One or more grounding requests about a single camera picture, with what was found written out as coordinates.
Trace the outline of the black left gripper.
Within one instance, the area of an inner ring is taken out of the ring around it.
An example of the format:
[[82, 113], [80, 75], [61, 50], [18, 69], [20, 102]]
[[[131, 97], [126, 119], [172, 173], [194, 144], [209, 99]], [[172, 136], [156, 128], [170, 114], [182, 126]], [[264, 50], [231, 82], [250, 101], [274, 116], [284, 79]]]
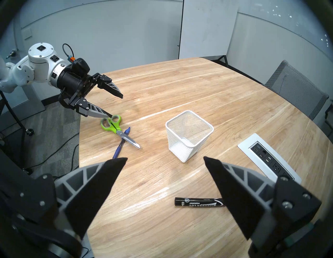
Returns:
[[85, 117], [111, 118], [111, 114], [88, 102], [85, 97], [96, 84], [98, 88], [121, 99], [123, 94], [108, 76], [99, 73], [91, 76], [88, 72], [89, 70], [63, 70], [60, 73], [57, 79], [57, 86], [61, 90], [59, 103]]

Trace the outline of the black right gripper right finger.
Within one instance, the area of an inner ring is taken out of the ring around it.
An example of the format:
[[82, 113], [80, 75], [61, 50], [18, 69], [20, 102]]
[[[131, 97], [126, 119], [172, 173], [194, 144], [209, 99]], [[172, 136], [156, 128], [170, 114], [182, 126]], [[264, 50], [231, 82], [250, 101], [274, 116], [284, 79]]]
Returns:
[[257, 171], [207, 156], [204, 162], [247, 239], [282, 240], [309, 223], [322, 204], [285, 173], [272, 181]]

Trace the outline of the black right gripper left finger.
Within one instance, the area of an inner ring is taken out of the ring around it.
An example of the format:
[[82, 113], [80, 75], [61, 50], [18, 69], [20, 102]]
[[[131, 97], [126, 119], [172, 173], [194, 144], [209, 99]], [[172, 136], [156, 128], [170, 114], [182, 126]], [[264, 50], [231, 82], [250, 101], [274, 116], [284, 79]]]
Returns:
[[5, 212], [15, 225], [42, 239], [82, 238], [127, 162], [110, 159], [60, 179], [5, 173]]

